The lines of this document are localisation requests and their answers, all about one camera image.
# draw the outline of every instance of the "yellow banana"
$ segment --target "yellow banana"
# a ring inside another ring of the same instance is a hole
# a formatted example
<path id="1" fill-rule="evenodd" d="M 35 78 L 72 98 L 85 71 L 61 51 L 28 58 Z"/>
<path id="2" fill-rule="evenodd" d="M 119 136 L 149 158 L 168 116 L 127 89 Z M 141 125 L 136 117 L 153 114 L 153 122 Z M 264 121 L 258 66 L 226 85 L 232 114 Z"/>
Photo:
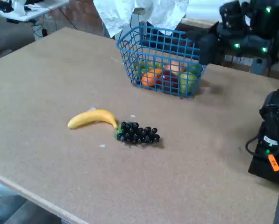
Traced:
<path id="1" fill-rule="evenodd" d="M 95 121 L 104 121 L 112 124 L 115 129 L 118 128 L 115 115 L 107 110 L 92 110 L 80 113 L 69 121 L 68 127 L 74 129 Z"/>

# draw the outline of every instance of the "basket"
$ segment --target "basket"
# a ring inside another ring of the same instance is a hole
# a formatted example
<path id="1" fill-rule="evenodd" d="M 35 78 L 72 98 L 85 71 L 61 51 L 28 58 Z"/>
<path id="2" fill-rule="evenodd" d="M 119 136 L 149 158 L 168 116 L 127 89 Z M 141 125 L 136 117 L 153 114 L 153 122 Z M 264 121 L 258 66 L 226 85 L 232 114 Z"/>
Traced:
<path id="1" fill-rule="evenodd" d="M 117 47 L 131 83 L 150 90 L 190 97 L 206 68 L 183 31 L 139 26 L 120 38 Z"/>

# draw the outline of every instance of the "white desk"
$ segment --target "white desk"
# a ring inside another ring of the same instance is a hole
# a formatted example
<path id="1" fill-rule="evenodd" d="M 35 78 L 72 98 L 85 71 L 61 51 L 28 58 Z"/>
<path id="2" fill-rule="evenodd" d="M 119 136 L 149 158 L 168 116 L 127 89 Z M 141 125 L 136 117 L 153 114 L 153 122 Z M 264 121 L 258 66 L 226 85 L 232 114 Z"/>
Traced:
<path id="1" fill-rule="evenodd" d="M 10 13 L 4 13 L 0 11 L 0 16 L 7 19 L 27 22 L 31 19 L 36 19 L 37 17 L 44 15 L 54 9 L 68 5 L 69 2 L 69 0 L 44 0 L 42 2 L 35 3 L 34 5 L 26 5 L 31 9 L 31 11 L 26 12 L 26 15 L 20 16 L 14 11 Z M 42 36 L 42 29 L 40 24 L 37 23 L 35 26 L 32 27 L 32 29 L 34 31 L 35 40 L 40 39 L 40 37 Z"/>

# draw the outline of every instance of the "white cloth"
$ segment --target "white cloth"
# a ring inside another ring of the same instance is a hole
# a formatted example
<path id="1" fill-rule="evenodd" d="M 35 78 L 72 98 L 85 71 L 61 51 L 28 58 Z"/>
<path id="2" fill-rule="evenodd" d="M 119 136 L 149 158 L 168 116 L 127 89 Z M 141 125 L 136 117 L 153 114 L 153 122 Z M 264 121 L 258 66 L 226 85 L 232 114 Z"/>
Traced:
<path id="1" fill-rule="evenodd" d="M 175 29 L 186 14 L 189 0 L 94 0 L 93 3 L 113 37 L 130 24 L 134 9 L 139 7 L 144 8 L 143 21 L 155 27 Z"/>

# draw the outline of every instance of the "grapes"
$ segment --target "grapes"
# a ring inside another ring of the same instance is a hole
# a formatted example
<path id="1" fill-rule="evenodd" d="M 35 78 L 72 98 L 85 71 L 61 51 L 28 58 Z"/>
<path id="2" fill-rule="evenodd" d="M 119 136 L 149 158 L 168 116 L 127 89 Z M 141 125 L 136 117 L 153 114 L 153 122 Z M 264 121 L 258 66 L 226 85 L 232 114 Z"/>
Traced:
<path id="1" fill-rule="evenodd" d="M 131 125 L 130 124 L 126 124 L 126 129 L 130 129 L 131 128 Z"/>
<path id="2" fill-rule="evenodd" d="M 160 142 L 160 136 L 158 134 L 155 134 L 153 138 L 154 138 L 153 142 Z"/>
<path id="3" fill-rule="evenodd" d="M 146 143 L 151 144 L 160 141 L 160 136 L 156 134 L 157 129 L 151 127 L 139 127 L 136 122 L 122 122 L 115 135 L 117 140 L 128 144 Z"/>
<path id="4" fill-rule="evenodd" d="M 129 133 L 130 133 L 130 135 L 133 135 L 133 134 L 134 134 L 134 128 L 131 127 L 131 128 L 129 129 Z"/>
<path id="5" fill-rule="evenodd" d="M 138 128 L 137 133 L 138 133 L 139 135 L 141 135 L 142 132 L 143 132 L 143 128 L 142 128 L 142 127 Z"/>
<path id="6" fill-rule="evenodd" d="M 121 139 L 121 136 L 122 136 L 122 133 L 117 133 L 117 134 L 116 134 L 116 139 L 117 139 L 117 140 L 120 140 L 120 139 Z"/>
<path id="7" fill-rule="evenodd" d="M 132 126 L 133 126 L 134 130 L 136 130 L 136 129 L 138 129 L 139 124 L 138 124 L 138 123 L 136 123 L 136 122 L 134 122 L 134 123 L 132 123 Z"/>
<path id="8" fill-rule="evenodd" d="M 151 143 L 151 140 L 150 140 L 150 138 L 149 138 L 148 135 L 146 135 L 146 136 L 144 137 L 144 142 L 145 142 L 145 143 Z"/>
<path id="9" fill-rule="evenodd" d="M 156 134 L 156 133 L 157 133 L 157 131 L 158 131 L 158 130 L 157 130 L 156 128 L 153 128 L 153 129 L 151 130 L 151 132 L 150 132 L 150 133 L 151 133 L 151 134 Z"/>
<path id="10" fill-rule="evenodd" d="M 121 127 L 122 127 L 122 129 L 125 129 L 126 124 L 127 124 L 127 123 L 126 123 L 125 121 L 121 123 Z"/>
<path id="11" fill-rule="evenodd" d="M 135 134 L 133 135 L 133 139 L 135 139 L 135 140 L 139 139 L 138 134 L 135 133 Z"/>
<path id="12" fill-rule="evenodd" d="M 150 130 L 151 130 L 151 127 L 145 127 L 144 131 L 149 134 L 150 133 Z"/>

